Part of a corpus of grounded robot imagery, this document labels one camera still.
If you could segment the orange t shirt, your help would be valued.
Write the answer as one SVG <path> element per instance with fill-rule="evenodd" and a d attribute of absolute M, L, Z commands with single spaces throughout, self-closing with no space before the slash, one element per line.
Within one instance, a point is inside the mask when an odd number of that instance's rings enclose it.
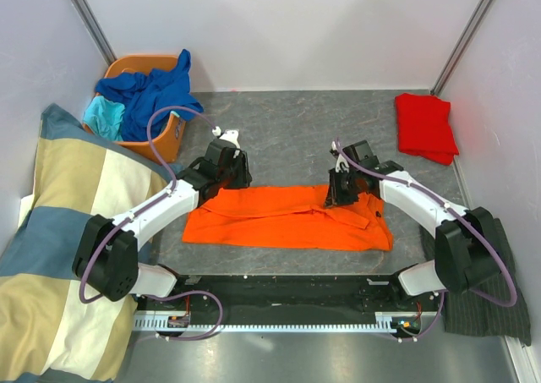
<path fill-rule="evenodd" d="M 384 202 L 361 193 L 352 205 L 324 207 L 327 187 L 222 189 L 192 211 L 185 243 L 276 249 L 391 251 Z"/>

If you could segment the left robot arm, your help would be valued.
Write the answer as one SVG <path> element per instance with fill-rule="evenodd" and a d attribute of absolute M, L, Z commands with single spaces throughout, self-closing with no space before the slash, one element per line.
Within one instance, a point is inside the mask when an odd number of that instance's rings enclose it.
<path fill-rule="evenodd" d="M 73 262 L 80 280 L 80 301 L 94 302 L 85 294 L 86 287 L 92 287 L 96 298 L 117 302 L 134 294 L 156 298 L 166 309 L 178 309 L 186 291 L 177 284 L 177 276 L 162 265 L 140 262 L 140 250 L 163 228 L 216 197 L 221 189 L 244 189 L 251 181 L 238 131 L 229 129 L 159 193 L 113 218 L 91 217 Z"/>

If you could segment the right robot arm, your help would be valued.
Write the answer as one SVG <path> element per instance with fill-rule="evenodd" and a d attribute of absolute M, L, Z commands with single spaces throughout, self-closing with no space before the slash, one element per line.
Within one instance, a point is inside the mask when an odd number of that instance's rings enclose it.
<path fill-rule="evenodd" d="M 434 259 L 395 274 L 389 304 L 408 309 L 428 292 L 464 293 L 501 273 L 499 241 L 491 215 L 470 211 L 439 196 L 394 161 L 379 161 L 365 140 L 331 145 L 336 165 L 329 171 L 325 207 L 352 205 L 372 194 L 411 217 L 434 239 Z"/>

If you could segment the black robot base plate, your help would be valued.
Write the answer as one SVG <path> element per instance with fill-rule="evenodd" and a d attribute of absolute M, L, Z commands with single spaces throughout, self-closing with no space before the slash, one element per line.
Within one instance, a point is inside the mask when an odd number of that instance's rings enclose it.
<path fill-rule="evenodd" d="M 407 298 L 391 291 L 391 276 L 183 276 L 175 299 L 140 298 L 137 311 L 182 312 L 208 324 L 368 322 L 375 313 L 416 317 L 434 313 L 428 293 Z"/>

